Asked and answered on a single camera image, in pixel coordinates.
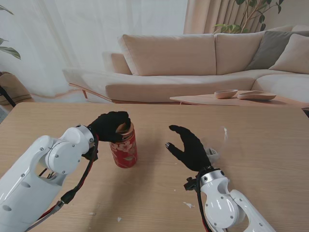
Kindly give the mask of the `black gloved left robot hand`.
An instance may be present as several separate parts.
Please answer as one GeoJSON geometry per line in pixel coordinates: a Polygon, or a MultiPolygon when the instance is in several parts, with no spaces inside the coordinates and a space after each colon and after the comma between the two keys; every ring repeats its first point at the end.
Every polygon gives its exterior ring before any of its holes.
{"type": "Polygon", "coordinates": [[[117,143],[122,141],[123,137],[116,130],[124,123],[129,127],[131,125],[131,120],[126,111],[111,111],[101,114],[87,128],[99,141],[117,143]]]}

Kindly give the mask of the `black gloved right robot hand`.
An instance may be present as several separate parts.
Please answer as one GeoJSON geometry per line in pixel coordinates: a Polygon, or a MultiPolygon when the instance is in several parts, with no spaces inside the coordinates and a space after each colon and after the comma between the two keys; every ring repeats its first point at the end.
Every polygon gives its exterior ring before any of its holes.
{"type": "Polygon", "coordinates": [[[166,148],[174,157],[195,172],[211,167],[203,144],[189,129],[176,125],[170,125],[169,129],[180,135],[184,146],[184,151],[181,151],[174,144],[166,143],[166,148]]]}

